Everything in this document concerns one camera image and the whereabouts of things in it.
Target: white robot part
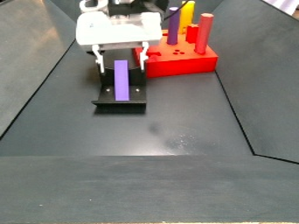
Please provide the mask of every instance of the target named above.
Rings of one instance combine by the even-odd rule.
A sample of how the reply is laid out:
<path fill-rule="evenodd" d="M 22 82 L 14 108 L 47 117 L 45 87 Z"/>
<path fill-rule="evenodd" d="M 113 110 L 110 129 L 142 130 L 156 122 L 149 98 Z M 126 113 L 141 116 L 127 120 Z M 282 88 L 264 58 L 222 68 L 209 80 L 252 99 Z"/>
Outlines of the white robot part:
<path fill-rule="evenodd" d="M 78 8 L 81 13 L 91 12 L 91 11 L 106 11 L 107 7 L 107 0 L 97 0 L 97 6 L 86 7 L 86 2 L 90 0 L 82 0 L 78 3 Z"/>
<path fill-rule="evenodd" d="M 102 11 L 91 11 L 78 16 L 75 39 L 86 52 L 93 45 L 99 51 L 139 47 L 142 42 L 157 45 L 162 37 L 160 22 L 157 12 L 107 17 Z"/>

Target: red block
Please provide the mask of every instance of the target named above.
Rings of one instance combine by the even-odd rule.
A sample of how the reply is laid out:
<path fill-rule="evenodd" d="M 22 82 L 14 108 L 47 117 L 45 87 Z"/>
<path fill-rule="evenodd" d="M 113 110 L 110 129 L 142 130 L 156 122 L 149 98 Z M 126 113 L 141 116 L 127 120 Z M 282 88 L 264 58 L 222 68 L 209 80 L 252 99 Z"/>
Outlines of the red block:
<path fill-rule="evenodd" d="M 189 24 L 186 26 L 186 32 L 185 32 L 185 41 L 189 44 L 194 44 L 196 43 L 196 39 L 197 39 L 197 34 L 198 34 L 198 25 L 197 24 Z"/>
<path fill-rule="evenodd" d="M 149 46 L 146 51 L 146 77 L 154 78 L 168 75 L 197 74 L 214 71 L 217 54 L 206 46 L 204 54 L 197 54 L 194 44 L 185 41 L 185 35 L 178 34 L 177 45 L 166 44 L 166 33 L 162 33 L 160 45 Z M 141 48 L 134 49 L 134 59 L 138 61 Z"/>

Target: black base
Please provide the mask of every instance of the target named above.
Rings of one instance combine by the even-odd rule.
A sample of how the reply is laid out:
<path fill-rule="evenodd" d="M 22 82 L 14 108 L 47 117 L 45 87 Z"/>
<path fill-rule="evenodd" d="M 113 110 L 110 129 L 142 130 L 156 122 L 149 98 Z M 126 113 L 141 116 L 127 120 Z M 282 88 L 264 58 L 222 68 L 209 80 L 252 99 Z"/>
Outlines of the black base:
<path fill-rule="evenodd" d="M 145 87 L 129 86 L 129 101 L 115 101 L 114 87 L 103 86 L 97 100 L 91 103 L 99 113 L 142 113 L 145 112 Z"/>
<path fill-rule="evenodd" d="M 129 101 L 115 101 L 114 70 L 105 68 L 99 74 L 99 94 L 91 103 L 99 113 L 143 113 L 145 112 L 145 72 L 139 67 L 127 69 Z"/>

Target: black surface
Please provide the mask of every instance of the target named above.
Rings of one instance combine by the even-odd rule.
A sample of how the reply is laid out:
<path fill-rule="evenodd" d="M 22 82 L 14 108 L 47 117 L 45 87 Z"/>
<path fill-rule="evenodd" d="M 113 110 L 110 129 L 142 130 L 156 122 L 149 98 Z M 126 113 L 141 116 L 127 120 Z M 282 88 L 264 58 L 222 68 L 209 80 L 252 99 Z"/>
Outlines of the black surface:
<path fill-rule="evenodd" d="M 299 162 L 299 21 L 257 0 L 213 14 L 218 78 L 253 151 Z"/>
<path fill-rule="evenodd" d="M 130 59 L 126 50 L 111 53 Z M 142 115 L 99 115 L 90 104 L 98 87 L 94 57 L 74 44 L 6 132 L 0 155 L 200 155 L 246 148 L 214 73 L 149 79 Z"/>
<path fill-rule="evenodd" d="M 74 40 L 74 23 L 49 1 L 0 4 L 0 137 Z"/>
<path fill-rule="evenodd" d="M 1 157 L 0 221 L 296 222 L 299 166 L 224 152 Z"/>

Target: gray floor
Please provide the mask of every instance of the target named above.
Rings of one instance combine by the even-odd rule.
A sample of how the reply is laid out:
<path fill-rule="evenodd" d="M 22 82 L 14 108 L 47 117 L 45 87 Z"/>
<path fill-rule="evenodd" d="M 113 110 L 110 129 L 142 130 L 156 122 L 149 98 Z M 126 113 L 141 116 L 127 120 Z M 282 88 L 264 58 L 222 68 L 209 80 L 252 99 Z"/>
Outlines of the gray floor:
<path fill-rule="evenodd" d="M 74 24 L 51 2 L 0 5 L 0 136 L 74 40 Z"/>
<path fill-rule="evenodd" d="M 299 21 L 262 1 L 228 0 L 213 14 L 218 78 L 253 151 L 299 162 Z"/>
<path fill-rule="evenodd" d="M 74 44 L 6 132 L 0 155 L 244 153 L 246 143 L 214 73 L 147 80 L 143 115 L 97 114 L 90 104 L 97 96 L 94 58 Z"/>

